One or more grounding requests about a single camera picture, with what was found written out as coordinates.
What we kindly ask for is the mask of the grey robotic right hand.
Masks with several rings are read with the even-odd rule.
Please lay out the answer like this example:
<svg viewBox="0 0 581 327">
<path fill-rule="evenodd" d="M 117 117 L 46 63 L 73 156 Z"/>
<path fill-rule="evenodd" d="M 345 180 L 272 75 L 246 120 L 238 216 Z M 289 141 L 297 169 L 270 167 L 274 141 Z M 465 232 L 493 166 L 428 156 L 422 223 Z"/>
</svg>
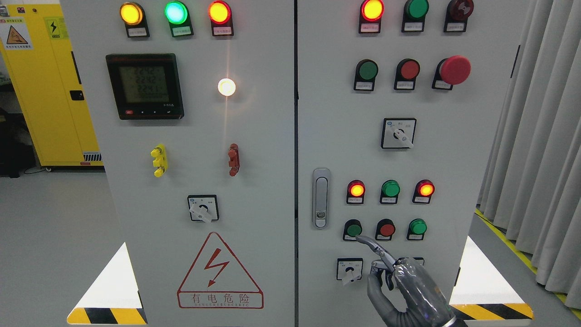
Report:
<svg viewBox="0 0 581 327">
<path fill-rule="evenodd" d="M 387 327 L 464 327 L 466 324 L 452 311 L 448 300 L 427 270 L 413 258 L 395 259 L 375 240 L 359 235 L 357 242 L 366 244 L 380 257 L 372 262 L 367 294 Z M 397 284 L 407 309 L 399 311 L 383 294 L 382 274 L 390 290 Z"/>
</svg>

